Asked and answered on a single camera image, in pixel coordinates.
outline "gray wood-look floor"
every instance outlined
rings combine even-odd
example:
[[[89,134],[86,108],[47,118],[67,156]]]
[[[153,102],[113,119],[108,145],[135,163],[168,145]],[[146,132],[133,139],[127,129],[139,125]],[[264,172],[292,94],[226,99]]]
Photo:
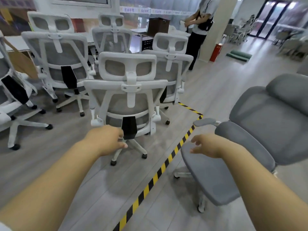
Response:
[[[242,63],[225,56],[236,48],[253,54],[253,57],[248,63]],[[230,110],[246,89],[266,85],[281,73],[296,72],[300,64],[276,56],[277,52],[276,46],[259,39],[250,38],[242,46],[226,44],[215,63],[197,61],[194,70],[188,73],[181,102],[206,117],[228,120]],[[20,127],[17,142],[21,149],[18,151],[7,149],[8,130],[0,132],[0,207],[47,170],[91,128],[87,101],[83,102],[85,117],[79,117],[77,103],[56,113],[55,105],[43,91],[34,101],[48,112],[37,114],[30,120],[51,123],[54,129]],[[169,126],[158,124],[154,136],[137,138],[148,151],[146,160],[129,148],[121,153],[115,167],[110,166],[111,156],[103,157],[93,165],[60,231],[113,230],[198,118],[197,114],[180,105],[170,107],[166,114],[171,119]],[[197,128],[193,135],[213,131],[213,127]],[[175,170],[187,170],[180,154],[137,209],[125,231],[254,230],[241,198],[223,207],[209,203],[206,212],[199,214],[196,183],[193,179],[174,180],[172,173]],[[278,167],[278,177],[308,202],[308,161]]]

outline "chair caster wheel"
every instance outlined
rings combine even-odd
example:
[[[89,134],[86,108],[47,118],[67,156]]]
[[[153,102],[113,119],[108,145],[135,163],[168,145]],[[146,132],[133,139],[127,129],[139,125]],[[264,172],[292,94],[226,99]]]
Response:
[[[12,149],[13,151],[17,151],[20,148],[19,144],[14,144],[13,147],[10,147],[10,149]]]
[[[52,124],[49,124],[47,127],[45,127],[45,129],[47,130],[52,130],[54,127],[52,126]]]
[[[45,113],[46,113],[46,110],[45,110],[45,109],[42,109],[39,113],[40,113],[40,114],[45,114]]]
[[[204,209],[201,209],[200,206],[198,206],[198,212],[199,213],[204,213]]]

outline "green floor mat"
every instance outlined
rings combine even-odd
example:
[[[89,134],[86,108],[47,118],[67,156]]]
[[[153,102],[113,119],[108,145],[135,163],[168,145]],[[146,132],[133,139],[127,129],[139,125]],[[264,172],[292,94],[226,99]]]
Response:
[[[234,54],[226,54],[226,56],[231,57],[231,58],[235,58],[237,60],[243,61],[243,62],[248,62],[249,59],[248,58],[244,58],[238,55],[234,55]]]
[[[237,55],[237,56],[240,56],[240,57],[243,57],[243,58],[247,58],[247,59],[250,59],[252,57],[251,54],[243,53],[243,52],[237,51],[237,50],[232,50],[230,53]]]

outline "gray upholstered seat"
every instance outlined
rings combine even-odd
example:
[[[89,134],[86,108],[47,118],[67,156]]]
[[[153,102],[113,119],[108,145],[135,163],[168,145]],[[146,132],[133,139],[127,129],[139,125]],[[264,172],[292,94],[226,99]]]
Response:
[[[244,92],[229,121],[215,123],[209,119],[194,124],[217,126],[215,134],[244,146],[270,172],[276,165],[302,161],[308,158],[308,77],[280,75],[266,87],[255,86]],[[183,145],[183,160],[205,196],[214,205],[240,197],[225,163],[190,154],[192,147],[192,143]]]

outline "yellow and black hazard tape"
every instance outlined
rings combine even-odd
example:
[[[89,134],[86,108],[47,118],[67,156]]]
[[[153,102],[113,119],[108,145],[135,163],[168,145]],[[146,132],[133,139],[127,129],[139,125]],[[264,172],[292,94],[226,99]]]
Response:
[[[200,116],[203,116],[203,114],[201,114],[201,113],[199,113],[198,111],[192,109],[191,107],[188,107],[188,106],[185,105],[185,104],[182,104],[181,102],[179,102],[179,105],[182,105],[183,107],[189,109],[190,111],[193,111],[194,113],[196,113],[196,114],[198,114],[198,115],[200,115]]]
[[[160,167],[160,169],[156,172],[154,177],[150,180],[148,185],[145,187],[145,189],[141,192],[141,194],[138,196],[138,198],[135,200],[132,206],[128,209],[125,216],[121,219],[121,221],[116,225],[116,227],[113,229],[113,231],[121,231],[124,226],[127,224],[129,219],[132,217],[132,215],[135,213],[137,208],[140,206],[142,201],[145,199],[145,197],[148,195],[150,190],[153,188],[153,186],[156,184],[160,176],[165,172],[168,165],[172,162],[174,157],[178,154],[179,150],[183,146],[183,144],[186,142],[188,137],[192,134],[196,127],[192,125],[192,127],[187,131],[185,136],[181,139],[181,141],[178,143],[178,145],[175,147],[175,149],[172,151],[172,153],[168,156],[168,158],[165,160],[163,165]]]

